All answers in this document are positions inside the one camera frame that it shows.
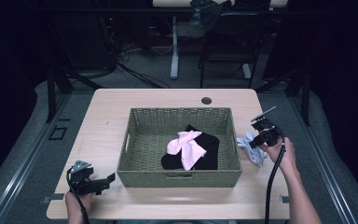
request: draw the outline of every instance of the person's right hand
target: person's right hand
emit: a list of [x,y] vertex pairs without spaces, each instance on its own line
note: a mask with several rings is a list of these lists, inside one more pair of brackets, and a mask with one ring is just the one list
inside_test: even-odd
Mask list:
[[[268,153],[273,162],[276,162],[278,159],[282,147],[282,139],[278,139],[277,142],[278,143],[273,147],[269,147],[266,144],[259,146],[262,150]],[[284,143],[286,151],[283,154],[280,167],[284,175],[292,175],[297,171],[295,147],[293,146],[293,142],[287,137],[284,138]]]

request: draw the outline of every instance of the hand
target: hand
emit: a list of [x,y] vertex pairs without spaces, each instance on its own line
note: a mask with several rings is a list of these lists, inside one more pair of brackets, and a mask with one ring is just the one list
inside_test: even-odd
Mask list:
[[[83,206],[86,208],[87,213],[91,209],[91,201],[93,195],[94,193],[89,193],[86,195],[79,196],[80,201],[83,203]],[[74,193],[69,191],[65,194],[65,204],[66,204],[66,210],[68,212],[68,223],[69,224],[84,223],[80,204],[77,201]]]
[[[294,175],[297,173],[295,147],[293,146],[293,142],[287,137],[284,138],[284,143],[286,151],[283,154],[280,167],[284,175]],[[276,162],[281,151],[282,139],[278,139],[277,144],[273,147],[269,147],[265,144],[259,147],[268,153],[273,162]]]

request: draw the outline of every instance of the white cloth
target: white cloth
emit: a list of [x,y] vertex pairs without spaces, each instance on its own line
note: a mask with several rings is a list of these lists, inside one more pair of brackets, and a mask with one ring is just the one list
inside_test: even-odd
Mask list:
[[255,137],[251,132],[246,132],[246,137],[237,138],[238,147],[245,150],[252,162],[256,163],[258,166],[263,166],[264,159],[268,156],[268,154],[259,147],[251,148],[249,143],[254,139]]
[[206,150],[200,147],[194,140],[202,132],[179,132],[179,138],[173,139],[167,145],[167,153],[176,155],[182,150],[182,165],[185,170],[190,170],[196,162],[205,155]]

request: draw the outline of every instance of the basket handle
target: basket handle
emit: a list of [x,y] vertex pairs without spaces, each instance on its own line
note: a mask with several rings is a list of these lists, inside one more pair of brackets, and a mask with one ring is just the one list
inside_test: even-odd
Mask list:
[[191,179],[193,174],[165,174],[167,179]]

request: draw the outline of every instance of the wooden table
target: wooden table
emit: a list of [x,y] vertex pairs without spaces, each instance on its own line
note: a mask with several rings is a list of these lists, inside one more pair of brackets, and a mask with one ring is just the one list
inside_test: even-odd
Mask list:
[[[212,103],[204,105],[203,97]],[[253,90],[240,89],[100,89],[90,102],[71,154],[55,193],[68,191],[66,171],[76,161],[94,167],[91,179],[102,179],[116,172],[120,150],[132,107],[230,107],[238,137],[255,132],[251,119],[262,113]],[[251,163],[239,149],[242,175],[235,188],[130,189],[118,175],[110,189],[94,196],[89,218],[119,219],[263,219],[266,189],[273,162],[263,167]],[[288,219],[289,206],[280,196],[287,196],[281,171],[275,176],[271,192],[270,218]],[[51,201],[47,216],[66,219],[64,200]]]

